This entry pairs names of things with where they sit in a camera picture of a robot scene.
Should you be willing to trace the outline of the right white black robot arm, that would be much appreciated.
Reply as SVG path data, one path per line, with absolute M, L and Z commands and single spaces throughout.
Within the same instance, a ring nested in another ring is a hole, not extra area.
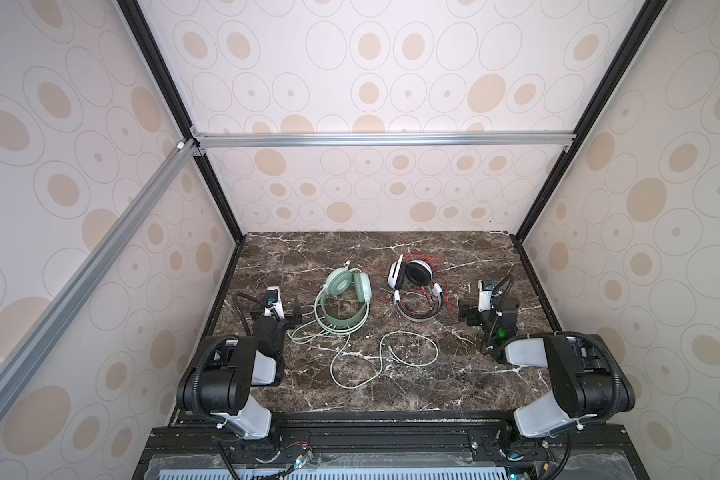
M 543 438 L 581 430 L 635 407 L 634 388 L 600 336 L 556 331 L 510 337 L 501 322 L 513 313 L 512 309 L 459 306 L 459 319 L 484 332 L 482 354 L 502 364 L 549 373 L 550 391 L 513 413 L 514 431 L 520 436 Z

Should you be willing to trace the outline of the left diagonal aluminium rail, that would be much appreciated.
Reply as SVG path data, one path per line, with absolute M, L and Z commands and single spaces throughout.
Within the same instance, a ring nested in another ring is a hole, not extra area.
M 62 291 L 42 312 L 0 367 L 0 421 L 76 318 L 127 243 L 151 213 L 184 164 L 193 157 L 198 142 L 187 138 L 150 178 L 141 192 L 81 264 Z

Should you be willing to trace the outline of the black frame post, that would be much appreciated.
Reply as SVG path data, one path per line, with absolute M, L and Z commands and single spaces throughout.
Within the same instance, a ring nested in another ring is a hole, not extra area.
M 199 137 L 193 133 L 193 122 L 174 81 L 174 76 L 168 69 L 141 6 L 137 1 L 132 0 L 117 0 L 116 4 L 123 14 L 126 25 L 133 35 L 152 78 L 155 80 L 168 107 L 169 113 L 177 125 L 179 132 L 182 134 L 182 137 L 190 140 L 198 140 Z M 194 156 L 194 160 L 233 240 L 236 243 L 242 242 L 245 239 L 245 235 L 242 233 L 232 212 L 207 154 L 199 153 Z
M 569 169 L 570 164 L 573 162 L 577 152 L 580 150 L 590 131 L 596 124 L 608 101 L 611 99 L 614 91 L 632 64 L 639 49 L 648 37 L 655 22 L 664 10 L 666 4 L 666 0 L 649 0 L 645 1 L 638 11 L 634 22 L 627 31 L 624 40 L 619 44 L 608 69 L 595 89 L 591 100 L 587 104 L 582 117 L 576 124 L 574 129 L 574 140 L 556 160 L 551 173 L 547 177 L 541 190 L 532 203 L 529 212 L 519 227 L 519 230 L 513 236 L 513 239 L 517 244 L 522 244 L 529 236 L 553 193 L 563 180 L 563 177 Z

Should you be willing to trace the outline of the horizontal aluminium rail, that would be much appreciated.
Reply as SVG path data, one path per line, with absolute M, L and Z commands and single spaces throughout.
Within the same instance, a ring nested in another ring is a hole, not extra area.
M 415 147 L 461 145 L 570 145 L 572 131 L 202 134 L 203 148 Z

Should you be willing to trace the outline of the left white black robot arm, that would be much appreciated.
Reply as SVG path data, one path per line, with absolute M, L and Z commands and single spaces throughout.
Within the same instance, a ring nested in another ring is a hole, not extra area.
M 272 413 L 251 389 L 282 382 L 285 336 L 301 323 L 296 305 L 282 319 L 255 312 L 250 336 L 202 339 L 177 387 L 177 407 L 243 440 L 269 436 Z

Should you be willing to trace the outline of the white black red headphones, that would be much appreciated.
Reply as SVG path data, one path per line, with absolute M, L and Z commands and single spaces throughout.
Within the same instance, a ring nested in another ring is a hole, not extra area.
M 444 289 L 434 279 L 434 269 L 421 259 L 407 260 L 404 255 L 390 265 L 387 274 L 388 286 L 393 291 L 393 305 L 398 314 L 414 323 L 433 319 L 446 304 Z M 421 293 L 427 300 L 427 311 L 416 311 L 405 304 L 402 294 L 405 288 Z

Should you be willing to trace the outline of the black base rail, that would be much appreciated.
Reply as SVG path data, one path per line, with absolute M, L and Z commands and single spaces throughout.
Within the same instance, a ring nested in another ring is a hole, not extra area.
M 645 479 L 625 427 L 588 426 L 526 439 L 508 411 L 277 413 L 261 440 L 242 440 L 190 414 L 153 430 L 133 478 L 169 469 L 216 478 Z

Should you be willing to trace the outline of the mint green headphones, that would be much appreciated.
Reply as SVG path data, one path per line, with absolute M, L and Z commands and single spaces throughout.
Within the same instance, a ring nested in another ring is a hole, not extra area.
M 347 316 L 330 314 L 331 301 L 351 300 L 358 310 Z M 313 313 L 320 328 L 337 336 L 347 336 L 356 332 L 366 323 L 372 301 L 372 287 L 369 275 L 359 268 L 351 268 L 347 261 L 333 270 L 324 281 L 314 304 Z

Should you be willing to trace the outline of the left black frame post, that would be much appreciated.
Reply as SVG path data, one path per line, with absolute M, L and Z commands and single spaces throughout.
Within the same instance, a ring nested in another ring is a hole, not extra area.
M 123 14 L 126 25 L 133 35 L 152 78 L 155 80 L 168 107 L 169 113 L 177 125 L 179 132 L 182 134 L 182 137 L 190 140 L 198 140 L 199 137 L 193 133 L 193 122 L 174 81 L 174 76 L 168 69 L 141 6 L 137 1 L 132 0 L 117 0 L 116 4 Z M 207 154 L 199 153 L 194 156 L 194 160 L 233 240 L 236 243 L 242 242 L 245 239 L 245 235 L 242 233 L 232 212 Z

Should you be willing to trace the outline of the right black frame post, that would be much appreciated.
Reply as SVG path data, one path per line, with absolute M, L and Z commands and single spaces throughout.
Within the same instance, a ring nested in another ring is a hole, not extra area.
M 556 160 L 551 173 L 547 177 L 541 190 L 532 203 L 529 212 L 519 227 L 519 230 L 513 236 L 513 239 L 517 244 L 522 244 L 529 236 L 553 193 L 563 180 L 563 177 L 569 169 L 570 164 L 573 162 L 577 152 L 580 150 L 590 131 L 596 124 L 608 101 L 611 99 L 614 91 L 632 64 L 639 49 L 648 37 L 655 22 L 664 10 L 666 4 L 666 0 L 649 0 L 645 1 L 638 11 L 634 22 L 627 31 L 624 40 L 619 44 L 608 69 L 595 89 L 591 100 L 587 104 L 582 117 L 576 124 L 574 129 L 574 140 Z

